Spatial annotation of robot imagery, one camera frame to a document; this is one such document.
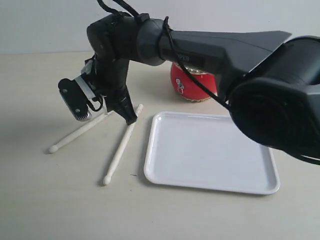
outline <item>white plastic tray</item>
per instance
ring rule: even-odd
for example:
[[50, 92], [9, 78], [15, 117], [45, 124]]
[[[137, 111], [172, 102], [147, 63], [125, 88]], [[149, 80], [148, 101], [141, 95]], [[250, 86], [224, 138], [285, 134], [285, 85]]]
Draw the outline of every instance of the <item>white plastic tray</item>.
[[270, 149], [247, 138], [229, 116], [157, 114], [144, 174], [154, 184], [257, 195], [280, 187]]

